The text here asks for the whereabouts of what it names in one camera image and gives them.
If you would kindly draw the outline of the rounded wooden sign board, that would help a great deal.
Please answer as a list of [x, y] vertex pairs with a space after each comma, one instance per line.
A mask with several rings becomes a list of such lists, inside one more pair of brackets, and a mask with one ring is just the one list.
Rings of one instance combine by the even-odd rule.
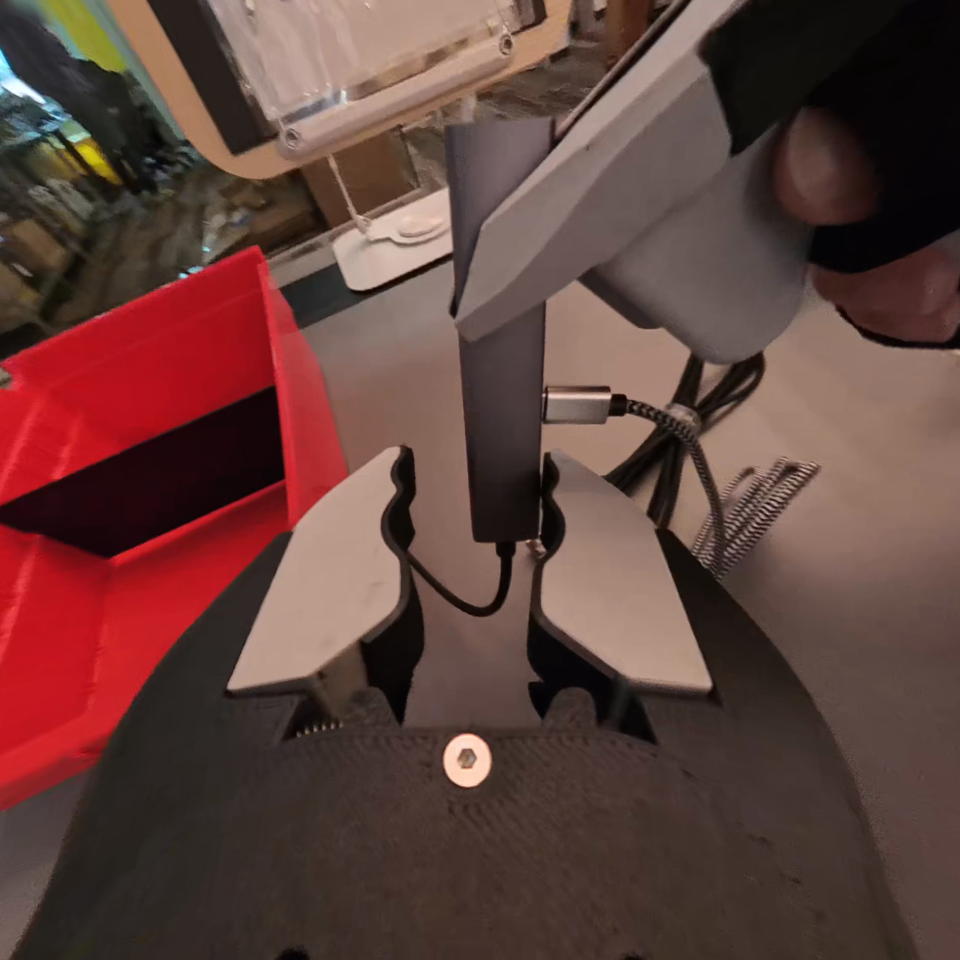
[[519, 33], [511, 61], [496, 73], [484, 78], [462, 80], [448, 92], [415, 104], [394, 117], [368, 124], [351, 136], [342, 135], [331, 145], [307, 152], [302, 158], [290, 160], [282, 157], [271, 142], [259, 143], [248, 150], [233, 153], [150, 3], [109, 1], [106, 6], [186, 139], [211, 164], [249, 181], [275, 178], [393, 129], [425, 122], [444, 107], [489, 90], [545, 63], [568, 40], [570, 27], [570, 2], [546, 1], [543, 21]]

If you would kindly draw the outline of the storage shelves with boxes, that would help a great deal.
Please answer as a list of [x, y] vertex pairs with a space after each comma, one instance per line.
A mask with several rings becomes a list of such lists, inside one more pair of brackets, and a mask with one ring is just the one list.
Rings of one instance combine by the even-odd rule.
[[2, 354], [250, 243], [244, 184], [165, 123], [125, 61], [2, 2]]

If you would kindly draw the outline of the cardboard box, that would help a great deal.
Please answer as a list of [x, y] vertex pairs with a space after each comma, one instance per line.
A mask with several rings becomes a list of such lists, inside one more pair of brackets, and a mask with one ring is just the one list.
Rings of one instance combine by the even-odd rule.
[[[390, 130], [331, 156], [357, 213], [368, 215], [419, 187], [402, 134]], [[299, 168], [307, 189], [329, 229], [351, 220], [340, 186], [325, 157]]]

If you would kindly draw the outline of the white rounded base plate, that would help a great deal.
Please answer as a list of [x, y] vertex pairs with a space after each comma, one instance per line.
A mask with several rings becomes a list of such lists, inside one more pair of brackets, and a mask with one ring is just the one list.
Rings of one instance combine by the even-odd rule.
[[452, 253], [450, 190], [442, 188], [354, 226], [332, 242], [347, 288], [366, 293]]

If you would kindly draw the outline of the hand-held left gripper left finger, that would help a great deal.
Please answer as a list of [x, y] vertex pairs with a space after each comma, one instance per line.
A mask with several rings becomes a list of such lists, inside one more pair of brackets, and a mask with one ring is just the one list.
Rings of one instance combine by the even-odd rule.
[[225, 691], [297, 694], [324, 721], [379, 690], [405, 720], [425, 626], [412, 563], [414, 453], [392, 446], [295, 523]]

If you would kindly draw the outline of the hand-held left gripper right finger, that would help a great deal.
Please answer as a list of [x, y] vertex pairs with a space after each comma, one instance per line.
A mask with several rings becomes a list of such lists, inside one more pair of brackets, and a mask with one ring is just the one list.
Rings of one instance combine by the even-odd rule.
[[544, 456], [542, 507], [528, 654], [546, 689], [585, 690], [598, 710], [709, 701], [713, 677], [642, 509], [561, 450]]

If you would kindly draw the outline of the person's right hand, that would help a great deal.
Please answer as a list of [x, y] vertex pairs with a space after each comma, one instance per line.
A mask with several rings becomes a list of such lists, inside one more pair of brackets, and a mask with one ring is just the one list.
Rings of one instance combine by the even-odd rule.
[[[875, 171], [854, 134], [822, 109], [804, 109], [777, 143], [774, 195], [812, 227], [865, 219], [880, 198]], [[816, 293], [864, 337], [895, 347], [941, 349], [958, 335], [958, 250], [936, 241], [856, 272], [812, 266]]]

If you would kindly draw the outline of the red plastic bin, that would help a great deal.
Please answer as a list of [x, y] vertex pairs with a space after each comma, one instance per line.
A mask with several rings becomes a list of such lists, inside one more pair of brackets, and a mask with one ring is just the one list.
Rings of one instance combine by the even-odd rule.
[[250, 248], [2, 362], [1, 807], [95, 764], [169, 648], [347, 476]]

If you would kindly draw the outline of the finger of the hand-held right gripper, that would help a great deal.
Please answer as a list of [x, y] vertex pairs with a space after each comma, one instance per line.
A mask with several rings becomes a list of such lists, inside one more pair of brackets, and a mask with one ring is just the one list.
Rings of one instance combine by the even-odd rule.
[[562, 120], [554, 124], [554, 146], [569, 134], [570, 130], [605, 96], [653, 47], [658, 39], [670, 28], [679, 15], [689, 6], [688, 1], [668, 2], [664, 11], [654, 18], [653, 24], [631, 47], [611, 66], [603, 78], [590, 90], [576, 107]]
[[706, 66], [633, 66], [486, 219], [456, 325], [477, 343], [581, 281], [702, 359], [796, 317], [809, 232], [772, 195], [778, 129], [733, 155]]

